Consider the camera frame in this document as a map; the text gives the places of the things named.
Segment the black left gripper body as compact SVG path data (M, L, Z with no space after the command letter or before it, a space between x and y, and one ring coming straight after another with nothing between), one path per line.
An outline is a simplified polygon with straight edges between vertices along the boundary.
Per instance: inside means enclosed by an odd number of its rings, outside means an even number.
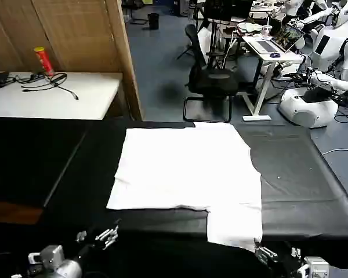
M104 249L104 243L97 240L84 240L82 242L64 242L63 250L65 259L74 261L85 261L91 255L95 255Z

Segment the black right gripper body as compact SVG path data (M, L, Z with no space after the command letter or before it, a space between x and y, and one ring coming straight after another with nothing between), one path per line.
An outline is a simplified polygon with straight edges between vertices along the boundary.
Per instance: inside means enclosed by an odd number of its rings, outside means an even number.
M304 277L305 272L299 269L304 265L302 257L284 257L268 259L270 277Z

